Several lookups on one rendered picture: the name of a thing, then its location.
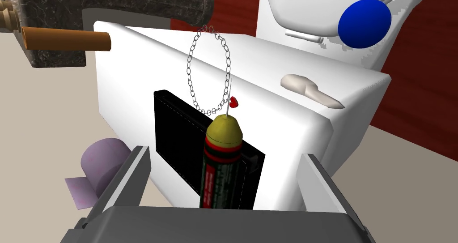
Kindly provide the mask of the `dark marble counter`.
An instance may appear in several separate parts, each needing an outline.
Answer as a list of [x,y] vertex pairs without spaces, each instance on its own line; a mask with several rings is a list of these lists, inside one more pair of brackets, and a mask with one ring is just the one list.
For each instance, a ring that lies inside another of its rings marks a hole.
[[92,30],[96,20],[170,28],[172,19],[202,27],[214,0],[18,0],[23,26]]

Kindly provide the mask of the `purple toilet paper roll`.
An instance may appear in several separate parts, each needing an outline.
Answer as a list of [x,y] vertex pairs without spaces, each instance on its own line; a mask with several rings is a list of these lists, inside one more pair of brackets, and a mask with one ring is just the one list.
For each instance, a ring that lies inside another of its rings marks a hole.
[[129,157],[131,150],[117,138],[93,143],[81,156],[84,177],[65,178],[78,210],[91,208]]

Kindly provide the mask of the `brown wooden rod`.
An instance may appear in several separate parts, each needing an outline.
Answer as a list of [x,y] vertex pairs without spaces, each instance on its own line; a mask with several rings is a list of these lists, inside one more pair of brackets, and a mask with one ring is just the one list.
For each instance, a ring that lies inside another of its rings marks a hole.
[[21,28],[26,50],[110,51],[111,38],[106,32],[64,30],[38,27]]

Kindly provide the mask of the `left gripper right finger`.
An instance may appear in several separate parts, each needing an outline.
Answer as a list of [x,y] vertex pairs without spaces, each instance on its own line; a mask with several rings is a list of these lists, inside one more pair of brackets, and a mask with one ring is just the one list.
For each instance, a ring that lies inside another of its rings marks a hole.
[[296,177],[307,211],[345,213],[361,230],[366,230],[355,210],[314,155],[301,155]]

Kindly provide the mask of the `blue ball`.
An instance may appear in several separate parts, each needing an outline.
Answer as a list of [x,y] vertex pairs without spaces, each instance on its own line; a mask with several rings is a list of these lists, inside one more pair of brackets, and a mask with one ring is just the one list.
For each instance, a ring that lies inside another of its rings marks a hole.
[[379,43],[388,33],[391,12],[380,0],[359,0],[350,5],[338,23],[340,40],[348,47],[364,49]]

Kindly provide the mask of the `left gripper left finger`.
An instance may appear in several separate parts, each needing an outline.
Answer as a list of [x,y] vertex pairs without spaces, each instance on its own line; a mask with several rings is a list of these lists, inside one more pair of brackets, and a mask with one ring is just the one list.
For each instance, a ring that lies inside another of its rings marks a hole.
[[90,211],[91,222],[112,206],[139,206],[151,172],[148,146],[137,146]]

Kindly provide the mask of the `black wallet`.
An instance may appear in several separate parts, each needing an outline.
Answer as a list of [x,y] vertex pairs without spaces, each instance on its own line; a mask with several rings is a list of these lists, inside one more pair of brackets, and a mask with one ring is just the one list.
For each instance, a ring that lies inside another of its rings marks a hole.
[[[201,190],[204,139],[212,122],[188,103],[167,90],[154,92],[156,153],[172,171],[157,178],[180,183],[165,187],[164,195],[174,207],[197,208]],[[253,209],[265,154],[246,141],[235,188],[234,209]]]

